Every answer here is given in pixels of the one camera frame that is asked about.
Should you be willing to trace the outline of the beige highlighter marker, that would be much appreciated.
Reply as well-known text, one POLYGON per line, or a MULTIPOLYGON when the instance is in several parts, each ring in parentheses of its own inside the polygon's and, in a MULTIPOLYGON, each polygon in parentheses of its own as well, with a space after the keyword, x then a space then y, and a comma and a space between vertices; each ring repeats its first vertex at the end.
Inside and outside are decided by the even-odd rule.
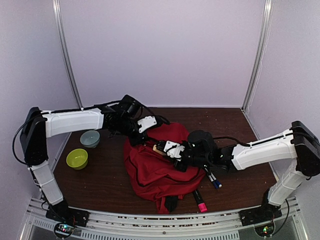
POLYGON ((166 155, 166 153, 164 153, 163 151, 157 149, 157 146, 156 146, 156 145, 154 145, 154 146, 152 147, 152 150, 153 150, 154 152, 162 155, 162 156, 165 156, 165 155, 166 155))

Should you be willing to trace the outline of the red student backpack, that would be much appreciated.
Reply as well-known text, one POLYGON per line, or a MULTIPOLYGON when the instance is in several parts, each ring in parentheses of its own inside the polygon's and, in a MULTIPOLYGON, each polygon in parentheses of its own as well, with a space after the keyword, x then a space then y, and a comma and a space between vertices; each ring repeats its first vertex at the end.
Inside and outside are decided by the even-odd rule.
POLYGON ((159 214, 169 214, 185 195, 192 193, 205 177, 204 170, 189 166, 185 172, 174 167, 164 156, 153 151, 154 143, 123 146, 124 166, 135 194, 155 202, 159 214))

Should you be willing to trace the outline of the blue capped marker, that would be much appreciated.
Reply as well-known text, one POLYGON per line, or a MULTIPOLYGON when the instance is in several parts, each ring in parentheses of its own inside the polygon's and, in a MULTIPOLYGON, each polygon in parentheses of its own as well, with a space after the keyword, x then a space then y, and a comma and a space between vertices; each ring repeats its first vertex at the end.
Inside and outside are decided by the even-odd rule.
POLYGON ((215 182, 217 183, 218 185, 218 189, 220 189, 222 187, 222 184, 219 182, 219 180, 214 176, 214 174, 209 170, 209 172, 211 173, 212 175, 212 178, 215 180, 215 182))

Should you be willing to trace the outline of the pink black highlighter marker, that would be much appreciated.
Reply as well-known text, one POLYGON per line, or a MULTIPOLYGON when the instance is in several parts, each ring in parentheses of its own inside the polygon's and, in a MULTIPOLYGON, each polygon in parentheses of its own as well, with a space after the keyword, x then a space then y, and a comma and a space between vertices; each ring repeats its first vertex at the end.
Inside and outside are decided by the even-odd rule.
POLYGON ((199 190, 198 189, 194 190, 192 192, 192 194, 193 194, 194 200, 195 200, 195 202, 197 204, 197 207, 198 207, 199 211, 201 213, 207 212, 208 209, 207 209, 206 203, 204 202, 199 190))

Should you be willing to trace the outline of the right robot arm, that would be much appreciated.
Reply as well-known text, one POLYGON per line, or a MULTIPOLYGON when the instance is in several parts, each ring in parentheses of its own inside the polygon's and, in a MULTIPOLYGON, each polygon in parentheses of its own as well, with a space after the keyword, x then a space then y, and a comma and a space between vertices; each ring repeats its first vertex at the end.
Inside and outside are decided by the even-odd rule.
POLYGON ((216 140, 207 131, 195 130, 182 143, 166 143, 164 152, 178 169, 188 166, 204 169, 216 188, 222 186, 214 175, 217 169, 237 172, 282 159, 292 160, 280 181, 266 190, 256 210, 261 221, 268 220, 303 181, 320 173, 320 142, 300 121, 292 122, 291 128, 282 133, 250 143, 237 141, 219 148, 216 140))

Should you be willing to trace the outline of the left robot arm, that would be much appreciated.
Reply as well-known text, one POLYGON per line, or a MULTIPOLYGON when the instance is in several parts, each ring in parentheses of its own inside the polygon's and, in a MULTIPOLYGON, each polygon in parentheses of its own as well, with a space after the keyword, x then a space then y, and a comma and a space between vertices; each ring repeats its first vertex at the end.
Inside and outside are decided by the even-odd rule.
POLYGON ((89 107, 54 111, 32 107, 14 134, 23 152, 23 159, 16 160, 29 168, 53 215, 67 222, 72 211, 48 166, 47 139, 84 130, 108 130, 113 135, 127 136, 136 146, 152 141, 147 131, 163 124, 170 122, 127 94, 121 100, 89 107))

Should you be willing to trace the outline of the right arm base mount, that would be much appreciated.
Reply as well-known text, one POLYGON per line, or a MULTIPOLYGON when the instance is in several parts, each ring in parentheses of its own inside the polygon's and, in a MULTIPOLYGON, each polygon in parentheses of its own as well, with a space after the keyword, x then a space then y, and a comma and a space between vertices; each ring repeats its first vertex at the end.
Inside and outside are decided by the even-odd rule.
POLYGON ((280 218, 282 215, 282 211, 279 208, 265 208, 262 206, 241 210, 239 212, 242 226, 255 225, 271 221, 275 218, 280 218))

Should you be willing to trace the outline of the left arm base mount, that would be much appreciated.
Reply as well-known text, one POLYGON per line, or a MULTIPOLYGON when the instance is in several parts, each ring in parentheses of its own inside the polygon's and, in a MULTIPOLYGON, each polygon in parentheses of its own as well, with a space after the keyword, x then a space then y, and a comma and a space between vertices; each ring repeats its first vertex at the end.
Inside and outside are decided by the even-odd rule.
POLYGON ((90 213, 88 211, 74 208, 67 208, 63 210, 49 208, 45 214, 45 217, 48 219, 77 227, 86 227, 89 216, 90 213))

